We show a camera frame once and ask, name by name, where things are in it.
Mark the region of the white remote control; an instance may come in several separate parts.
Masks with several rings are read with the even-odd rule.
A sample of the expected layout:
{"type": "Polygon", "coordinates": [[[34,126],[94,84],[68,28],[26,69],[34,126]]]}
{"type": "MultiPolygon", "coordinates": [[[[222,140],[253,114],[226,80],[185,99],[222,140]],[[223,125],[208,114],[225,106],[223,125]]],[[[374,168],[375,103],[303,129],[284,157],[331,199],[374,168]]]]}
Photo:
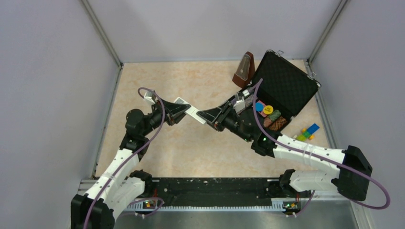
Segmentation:
{"type": "Polygon", "coordinates": [[[177,97],[174,100],[175,104],[188,104],[190,105],[190,107],[185,111],[185,113],[192,117],[193,119],[197,120],[199,123],[201,124],[206,124],[206,120],[204,120],[203,118],[199,117],[197,115],[197,112],[199,111],[196,107],[194,107],[193,105],[191,105],[190,103],[188,103],[187,101],[183,100],[181,97],[177,97]]]}

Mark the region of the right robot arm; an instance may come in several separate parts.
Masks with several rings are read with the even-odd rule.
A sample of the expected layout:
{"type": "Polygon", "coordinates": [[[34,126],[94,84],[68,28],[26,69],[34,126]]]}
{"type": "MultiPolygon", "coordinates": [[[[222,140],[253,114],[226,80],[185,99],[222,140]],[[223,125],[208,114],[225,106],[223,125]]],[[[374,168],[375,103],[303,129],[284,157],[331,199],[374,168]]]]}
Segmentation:
{"type": "Polygon", "coordinates": [[[288,170],[281,176],[280,191],[287,197],[308,190],[337,191],[344,197],[364,201],[372,166],[360,148],[333,149],[308,144],[263,126],[263,118],[249,107],[237,114],[229,102],[198,111],[216,131],[225,129],[251,142],[261,156],[292,160],[315,168],[314,171],[288,170]]]}

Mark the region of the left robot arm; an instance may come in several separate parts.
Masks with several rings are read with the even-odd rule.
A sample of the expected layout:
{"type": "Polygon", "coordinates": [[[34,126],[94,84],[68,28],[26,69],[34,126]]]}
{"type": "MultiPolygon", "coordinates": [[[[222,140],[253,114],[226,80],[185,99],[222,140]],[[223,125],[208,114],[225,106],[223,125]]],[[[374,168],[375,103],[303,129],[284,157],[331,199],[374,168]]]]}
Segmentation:
{"type": "Polygon", "coordinates": [[[142,160],[152,131],[159,133],[164,123],[175,125],[186,116],[190,104],[160,100],[151,105],[151,113],[132,109],[126,115],[126,133],[110,165],[84,194],[71,201],[71,228],[112,229],[116,220],[137,197],[148,197],[153,184],[148,173],[132,169],[142,160]]]}

